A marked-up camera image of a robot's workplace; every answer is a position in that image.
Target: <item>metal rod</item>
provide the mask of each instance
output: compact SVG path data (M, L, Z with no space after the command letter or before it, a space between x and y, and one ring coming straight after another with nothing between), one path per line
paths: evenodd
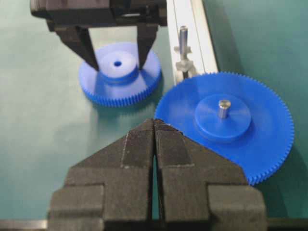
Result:
M220 100L218 103L218 117L221 119L227 118L230 106L231 102L229 100Z
M187 59L188 29L186 26L180 27L180 54L181 60Z

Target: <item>textured jaw pad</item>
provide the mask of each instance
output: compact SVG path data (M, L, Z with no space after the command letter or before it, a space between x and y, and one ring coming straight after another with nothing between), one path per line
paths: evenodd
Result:
M147 230L153 154L153 121L147 120L71 167L52 196L48 230Z
M93 102L108 107L138 103L158 86L161 67L157 55L150 51L142 70L138 66L137 44L113 43L95 53L100 71L86 62L79 69L79 82Z
M211 97L221 94L224 95L221 100L227 97L231 101L229 116L215 120L218 100L214 108ZM245 105L241 106L242 110L234 109L234 99ZM250 113L245 109L244 114L243 108L248 108ZM220 72L185 79L163 96L155 118L164 120L188 138L241 166L250 185L277 171L294 140L293 120L281 98L264 84L234 73ZM247 130L247 123L241 124L243 121L250 123ZM234 123L240 130L230 133L230 127L226 125ZM209 137L209 131L215 134ZM222 142L226 140L226 134L232 139Z
M48 230L150 230L154 154L167 230L266 230L262 195L238 165L152 119L70 168Z

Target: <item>gear teeth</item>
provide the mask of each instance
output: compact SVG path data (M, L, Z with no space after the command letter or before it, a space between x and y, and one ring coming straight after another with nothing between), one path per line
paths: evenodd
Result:
M288 115L288 125L290 126L290 138L289 138L289 144L287 145L286 149L285 149L285 152L284 154L282 155L282 158L276 163L274 164L274 166L270 167L269 169L261 172L260 174L257 174L255 176L250 176L250 177L247 177L247 181L250 185L255 185L257 183L260 183L264 180L266 180L267 178L269 178L270 176L272 176L280 167L281 165L284 163L284 161L286 160L286 158L288 157L288 154L292 148L292 145L293 145L293 142L294 142L294 135L295 135L295 130L294 130L294 124L293 124L293 118L292 118L292 115L287 107L287 105L285 104L285 102L281 99L281 97L271 88L269 88L267 85L265 85L264 83L254 79L254 78L251 78L251 77L248 77L246 75L243 75L243 74L237 74L237 73L234 73L234 72L217 72L217 73L206 73L206 74L203 74L203 75L196 75L194 76L193 78L187 78L187 79L184 79L182 82L178 83L176 86L174 86L173 88L171 88L169 90L168 93L166 94L172 94L173 91L176 90L176 87L179 87L181 85L184 85L186 84L188 81L193 81L194 78L196 77L206 77L206 76L213 76L213 75L218 75L218 74L226 74L226 75L237 75L237 76L241 76L245 79L248 79L249 81L253 81L261 86L263 86L264 88L268 89L273 95L275 95L280 103L283 105L287 115ZM162 104L163 104L163 100L160 100L158 105L157 105L157 108L156 108L156 111L155 111L155 118L158 118L158 111L161 110L161 107L162 107Z
M124 49L128 48L128 50L131 50L132 46L137 47L137 45L135 43L117 43L117 44L110 44L107 46L117 46L117 47L121 47ZM107 96L102 96L102 95L97 95L93 92L90 92L85 86L84 86L84 81L81 81L80 75L79 75L79 82L81 85L81 88L83 90L83 92L85 93L85 95L93 102L99 104L99 105L103 105L103 106L107 106L107 107L124 107L124 106L129 106L135 103L138 103L142 100L144 100L145 98L147 98L150 94L152 94L154 92L154 90L156 89L156 87L158 86L158 83L162 77L161 75L161 65L159 63L158 57L157 55L153 52L150 51L151 53L151 57L152 59L149 61L154 61L155 65L151 66L151 73L155 73L156 76L151 76L151 80L147 81L146 86L144 87L144 89L139 89L139 92L136 92L135 89L129 89L130 85L127 86L127 88L125 90L129 90L129 92L131 92L130 96L126 96L124 98L122 98L121 96L116 97L116 98L108 98ZM139 76L142 78L142 71L139 71Z

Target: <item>spur gear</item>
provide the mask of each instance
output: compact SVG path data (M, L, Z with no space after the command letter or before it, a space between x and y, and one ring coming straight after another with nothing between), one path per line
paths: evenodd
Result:
M221 100L229 102L226 118L218 116ZM293 120L280 97L234 73L185 79L163 96L155 118L240 165L250 185L276 172L294 139Z
M86 62L79 70L79 82L85 95L95 103L128 106L144 100L157 87L161 78L158 57L150 51L142 70L138 68L137 44L114 43L95 53L100 71Z

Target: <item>metal shaft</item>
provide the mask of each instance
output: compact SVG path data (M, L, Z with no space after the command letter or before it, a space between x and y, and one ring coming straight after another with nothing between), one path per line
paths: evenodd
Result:
M188 39L188 29L186 26L180 27L180 54L181 60L187 59L187 39Z
M230 106L231 102L229 100L220 100L218 103L218 117L221 119L227 118Z

